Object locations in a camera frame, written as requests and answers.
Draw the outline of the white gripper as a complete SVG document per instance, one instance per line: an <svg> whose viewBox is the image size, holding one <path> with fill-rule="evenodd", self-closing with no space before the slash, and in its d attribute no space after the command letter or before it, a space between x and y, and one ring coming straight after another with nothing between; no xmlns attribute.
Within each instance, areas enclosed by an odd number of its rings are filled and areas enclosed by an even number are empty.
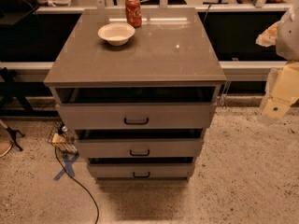
<svg viewBox="0 0 299 224"><path fill-rule="evenodd" d="M299 62L288 61L272 68L267 79L269 97L260 104L258 121L270 125L281 119L299 99Z"/></svg>

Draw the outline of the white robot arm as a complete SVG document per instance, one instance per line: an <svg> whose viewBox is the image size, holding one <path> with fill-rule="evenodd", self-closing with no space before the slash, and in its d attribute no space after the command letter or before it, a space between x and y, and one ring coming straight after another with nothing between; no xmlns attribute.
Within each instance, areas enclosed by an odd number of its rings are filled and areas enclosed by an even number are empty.
<svg viewBox="0 0 299 224"><path fill-rule="evenodd" d="M281 19L258 35L255 43L276 47L276 54L286 60L281 68L268 74L259 121L272 124L281 119L299 100L299 4L293 4Z"/></svg>

